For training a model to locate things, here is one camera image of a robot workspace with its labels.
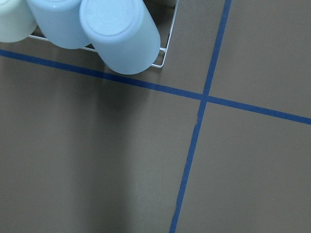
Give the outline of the light blue plastic cup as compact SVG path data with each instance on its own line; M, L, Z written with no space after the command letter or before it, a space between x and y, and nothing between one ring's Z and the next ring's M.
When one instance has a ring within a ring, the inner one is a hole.
M79 17L80 0L27 1L43 35L65 49L79 49L90 44Z

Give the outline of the white plastic cup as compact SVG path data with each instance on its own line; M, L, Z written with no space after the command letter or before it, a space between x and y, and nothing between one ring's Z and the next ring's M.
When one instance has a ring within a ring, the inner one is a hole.
M36 20L26 0L0 1L0 41L18 42L31 35Z

